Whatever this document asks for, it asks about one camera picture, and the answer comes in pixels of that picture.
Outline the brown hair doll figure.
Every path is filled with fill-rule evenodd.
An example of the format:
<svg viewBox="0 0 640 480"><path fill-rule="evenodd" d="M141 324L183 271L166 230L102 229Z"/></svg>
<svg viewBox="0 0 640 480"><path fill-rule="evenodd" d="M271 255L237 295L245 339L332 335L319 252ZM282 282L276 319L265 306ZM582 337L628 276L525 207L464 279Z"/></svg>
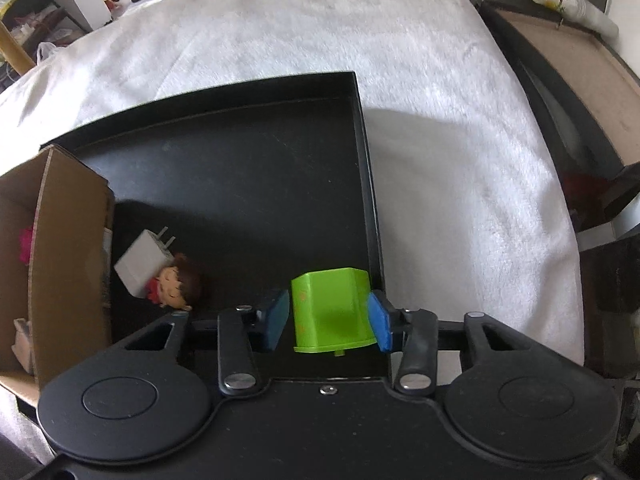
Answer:
<svg viewBox="0 0 640 480"><path fill-rule="evenodd" d="M186 255L177 254L145 286L145 298L163 309L190 312L201 296L201 272Z"/></svg>

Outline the green plastic cup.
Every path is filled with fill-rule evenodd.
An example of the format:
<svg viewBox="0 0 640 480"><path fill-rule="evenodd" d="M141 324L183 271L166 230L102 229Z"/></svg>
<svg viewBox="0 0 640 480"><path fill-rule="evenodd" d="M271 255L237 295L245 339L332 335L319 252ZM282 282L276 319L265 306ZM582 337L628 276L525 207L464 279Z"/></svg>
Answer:
<svg viewBox="0 0 640 480"><path fill-rule="evenodd" d="M291 282L297 353L333 352L376 343L369 321L367 271L341 268L309 272Z"/></svg>

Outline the white power adapter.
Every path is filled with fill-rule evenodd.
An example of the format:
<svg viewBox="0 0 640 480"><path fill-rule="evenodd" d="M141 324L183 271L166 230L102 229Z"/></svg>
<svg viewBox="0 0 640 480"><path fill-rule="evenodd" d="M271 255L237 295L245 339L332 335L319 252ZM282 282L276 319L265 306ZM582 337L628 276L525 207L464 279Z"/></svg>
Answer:
<svg viewBox="0 0 640 480"><path fill-rule="evenodd" d="M167 226L158 233L143 230L115 263L115 272L131 296L143 298L149 281L174 260L169 246L175 237L163 241L167 230Z"/></svg>

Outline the brown cardboard box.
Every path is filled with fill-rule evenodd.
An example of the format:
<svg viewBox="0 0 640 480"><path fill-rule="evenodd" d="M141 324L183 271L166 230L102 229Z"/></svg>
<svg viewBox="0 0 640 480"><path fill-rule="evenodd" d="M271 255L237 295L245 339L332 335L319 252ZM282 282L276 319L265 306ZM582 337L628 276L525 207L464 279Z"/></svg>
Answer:
<svg viewBox="0 0 640 480"><path fill-rule="evenodd" d="M113 209L106 180L55 146L1 178L1 385L29 405L111 343ZM31 226L25 266L18 237Z"/></svg>

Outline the pink hair doll figure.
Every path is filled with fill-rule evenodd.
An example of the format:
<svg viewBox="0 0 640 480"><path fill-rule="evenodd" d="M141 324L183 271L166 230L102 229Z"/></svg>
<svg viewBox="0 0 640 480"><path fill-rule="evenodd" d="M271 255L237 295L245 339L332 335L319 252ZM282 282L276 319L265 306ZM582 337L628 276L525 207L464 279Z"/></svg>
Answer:
<svg viewBox="0 0 640 480"><path fill-rule="evenodd" d="M29 266L30 258L32 258L32 239L34 238L34 228L25 228L21 230L18 241L20 242L20 261L25 266Z"/></svg>

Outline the white fluffy blanket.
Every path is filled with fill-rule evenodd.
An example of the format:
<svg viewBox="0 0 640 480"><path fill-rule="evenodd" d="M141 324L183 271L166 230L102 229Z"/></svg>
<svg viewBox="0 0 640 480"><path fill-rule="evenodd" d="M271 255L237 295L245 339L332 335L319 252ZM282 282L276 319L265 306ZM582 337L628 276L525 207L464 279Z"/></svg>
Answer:
<svg viewBox="0 0 640 480"><path fill-rule="evenodd" d="M164 0L82 38L1 97L1 167L121 110L244 80L353 72L386 288L483 311L582 362L579 255L525 93L469 0Z"/></svg>

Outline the black tray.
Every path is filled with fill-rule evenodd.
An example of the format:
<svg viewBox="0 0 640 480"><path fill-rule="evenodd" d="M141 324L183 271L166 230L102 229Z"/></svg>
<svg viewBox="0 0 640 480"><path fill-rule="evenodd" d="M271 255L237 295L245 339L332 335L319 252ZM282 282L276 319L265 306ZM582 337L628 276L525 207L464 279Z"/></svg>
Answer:
<svg viewBox="0 0 640 480"><path fill-rule="evenodd" d="M354 73L229 84L149 102L54 145L115 196L114 257L143 231L202 274L179 361L217 378L216 321L294 278L355 268L384 284L366 128Z"/></svg>

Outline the grey metal shelf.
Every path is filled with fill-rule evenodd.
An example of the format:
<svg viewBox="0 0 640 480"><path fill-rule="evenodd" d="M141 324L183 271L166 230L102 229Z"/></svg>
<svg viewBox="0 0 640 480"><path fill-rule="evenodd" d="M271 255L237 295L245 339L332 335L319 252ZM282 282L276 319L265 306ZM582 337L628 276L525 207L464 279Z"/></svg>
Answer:
<svg viewBox="0 0 640 480"><path fill-rule="evenodd" d="M624 240L639 234L640 196L637 195L611 221L578 232L576 240L580 252Z"/></svg>

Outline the black crate with board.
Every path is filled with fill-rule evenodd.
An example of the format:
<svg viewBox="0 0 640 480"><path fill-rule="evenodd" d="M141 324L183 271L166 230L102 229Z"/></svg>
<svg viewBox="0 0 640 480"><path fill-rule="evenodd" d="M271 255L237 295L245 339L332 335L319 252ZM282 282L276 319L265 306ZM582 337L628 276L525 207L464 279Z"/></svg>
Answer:
<svg viewBox="0 0 640 480"><path fill-rule="evenodd" d="M639 78L600 37L500 8L477 7L525 91L556 172L639 185Z"/></svg>

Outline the stacked paper cups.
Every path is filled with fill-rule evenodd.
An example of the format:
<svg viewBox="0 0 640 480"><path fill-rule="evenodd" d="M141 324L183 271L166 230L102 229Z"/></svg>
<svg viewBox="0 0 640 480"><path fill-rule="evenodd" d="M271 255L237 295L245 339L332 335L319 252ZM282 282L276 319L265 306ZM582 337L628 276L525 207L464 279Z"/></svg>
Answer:
<svg viewBox="0 0 640 480"><path fill-rule="evenodd" d="M608 39L620 34L618 26L589 0L533 0L534 3L558 12L565 21L576 23Z"/></svg>

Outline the round gold edge table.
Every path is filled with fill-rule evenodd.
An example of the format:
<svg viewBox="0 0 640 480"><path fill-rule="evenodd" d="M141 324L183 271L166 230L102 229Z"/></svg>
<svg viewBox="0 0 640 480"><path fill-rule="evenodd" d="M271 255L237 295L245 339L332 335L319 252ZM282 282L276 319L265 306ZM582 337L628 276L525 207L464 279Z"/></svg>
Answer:
<svg viewBox="0 0 640 480"><path fill-rule="evenodd" d="M91 32L62 0L1 0L1 63L25 75L36 66L38 46L64 22L77 37Z"/></svg>

